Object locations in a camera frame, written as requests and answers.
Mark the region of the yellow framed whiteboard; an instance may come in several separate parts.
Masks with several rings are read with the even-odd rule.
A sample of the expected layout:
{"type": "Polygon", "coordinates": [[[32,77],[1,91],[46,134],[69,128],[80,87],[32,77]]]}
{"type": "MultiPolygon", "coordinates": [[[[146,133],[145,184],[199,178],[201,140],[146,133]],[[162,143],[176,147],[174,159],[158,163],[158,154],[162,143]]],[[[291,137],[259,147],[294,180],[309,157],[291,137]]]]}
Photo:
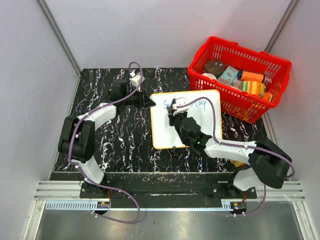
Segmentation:
{"type": "Polygon", "coordinates": [[[173,99],[186,98],[190,105],[187,116],[194,118],[206,135],[223,137],[220,92],[215,89],[154,93],[150,96],[156,105],[150,108],[152,144],[155,149],[184,148],[174,126],[169,125],[167,106],[173,99]]]}

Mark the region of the white blue whiteboard marker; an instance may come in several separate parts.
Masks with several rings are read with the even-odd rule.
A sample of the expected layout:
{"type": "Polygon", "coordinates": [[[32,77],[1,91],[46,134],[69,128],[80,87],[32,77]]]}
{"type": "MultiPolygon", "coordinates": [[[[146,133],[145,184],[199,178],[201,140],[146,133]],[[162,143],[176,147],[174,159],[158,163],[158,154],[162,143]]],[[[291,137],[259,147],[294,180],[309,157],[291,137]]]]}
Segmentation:
{"type": "Polygon", "coordinates": [[[170,111],[175,111],[177,109],[176,99],[174,98],[169,106],[170,111]]]}

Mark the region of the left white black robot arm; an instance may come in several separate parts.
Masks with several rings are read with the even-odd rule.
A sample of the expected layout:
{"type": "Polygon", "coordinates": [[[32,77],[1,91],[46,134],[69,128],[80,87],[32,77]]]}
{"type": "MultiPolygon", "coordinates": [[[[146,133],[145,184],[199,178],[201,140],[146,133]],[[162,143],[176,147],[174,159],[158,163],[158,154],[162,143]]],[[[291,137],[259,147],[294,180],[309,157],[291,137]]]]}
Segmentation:
{"type": "Polygon", "coordinates": [[[91,192],[98,198],[107,195],[108,185],[103,182],[104,172],[94,157],[96,130],[117,117],[126,107],[138,109],[154,107],[141,87],[143,76],[135,76],[129,81],[116,79],[101,103],[80,116],[67,116],[63,122],[58,152],[67,157],[69,164],[79,168],[84,180],[91,185],[91,192]]]}

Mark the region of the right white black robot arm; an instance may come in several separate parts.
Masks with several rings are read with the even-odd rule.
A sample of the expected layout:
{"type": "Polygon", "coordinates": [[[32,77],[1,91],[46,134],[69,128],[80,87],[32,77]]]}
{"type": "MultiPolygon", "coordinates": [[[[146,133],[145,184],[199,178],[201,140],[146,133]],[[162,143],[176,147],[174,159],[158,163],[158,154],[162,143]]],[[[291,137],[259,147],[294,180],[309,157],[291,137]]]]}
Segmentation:
{"type": "Polygon", "coordinates": [[[201,131],[193,117],[181,107],[168,106],[169,125],[174,127],[181,142],[198,156],[224,158],[249,165],[234,174],[227,186],[228,194],[239,198],[250,188],[268,186],[281,189],[285,179],[293,175],[292,159],[268,138],[258,141],[231,141],[201,131]]]}

